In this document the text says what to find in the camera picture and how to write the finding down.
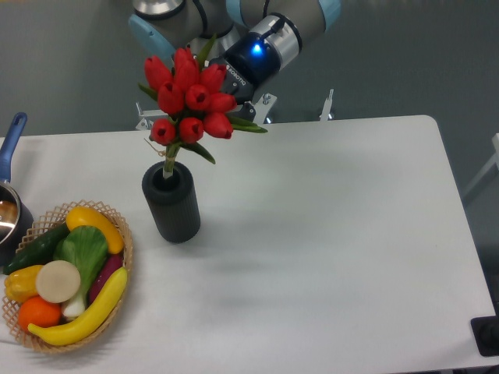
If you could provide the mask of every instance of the metal bracket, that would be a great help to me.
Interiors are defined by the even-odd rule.
[[[272,107],[277,103],[278,97],[270,93],[264,93],[262,97],[255,104],[255,122],[257,125],[265,125],[272,123],[272,117],[270,116],[270,111]]]
[[[251,120],[257,125],[269,124],[272,123],[270,111],[277,100],[277,96],[265,93],[256,104],[252,105],[248,102],[249,106],[243,109],[249,111],[248,116],[250,116]],[[139,123],[135,126],[136,130],[150,130],[153,127],[153,121],[151,121],[150,118],[168,116],[162,110],[157,109],[154,111],[143,111],[138,102],[136,102],[135,105],[137,114],[139,115]]]
[[[333,109],[333,94],[334,89],[329,90],[329,96],[324,102],[322,107],[322,113],[320,114],[319,121],[326,122],[334,119],[334,109]]]
[[[153,122],[149,118],[167,116],[166,113],[159,109],[154,111],[143,111],[138,102],[136,102],[135,105],[139,115],[139,123],[135,126],[135,129],[137,130],[150,130],[153,127]]]
[[[499,174],[499,156],[495,153],[476,173],[462,192],[464,206],[470,204]]]

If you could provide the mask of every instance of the cucumber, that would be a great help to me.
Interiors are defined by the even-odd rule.
[[[57,244],[69,235],[69,229],[65,223],[46,231],[35,238],[22,251],[16,253],[12,262],[4,266],[3,273],[6,275],[12,272],[24,269],[32,265],[44,265],[52,261],[55,247]]]

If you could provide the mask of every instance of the tulip bouquet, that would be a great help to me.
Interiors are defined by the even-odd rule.
[[[211,154],[198,142],[204,133],[215,138],[230,139],[233,130],[267,132],[266,129],[227,112],[237,106],[234,96],[220,92],[225,80],[225,65],[212,64],[204,69],[214,37],[193,57],[189,48],[174,54],[174,68],[168,69],[157,57],[148,58],[144,70],[148,86],[139,88],[157,101],[167,115],[157,119],[150,131],[150,140],[166,146],[158,153],[165,157],[163,178],[173,174],[175,158],[180,148],[198,153],[211,163]]]

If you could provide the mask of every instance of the white table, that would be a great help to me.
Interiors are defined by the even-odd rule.
[[[104,201],[129,222],[135,267],[125,308],[95,344],[57,357],[1,344],[2,373],[361,374],[499,363],[481,357],[472,337],[471,318],[494,309],[435,121],[268,127],[206,136],[215,166],[181,151],[202,219],[181,245],[158,234],[140,188],[159,161],[145,132],[22,138],[12,185],[34,216]]]

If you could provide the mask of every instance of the yellow banana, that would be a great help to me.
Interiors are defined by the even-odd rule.
[[[99,295],[85,312],[65,325],[39,327],[30,323],[28,330],[52,345],[68,345],[88,337],[108,318],[118,304],[128,280],[124,267],[117,269],[106,281]]]

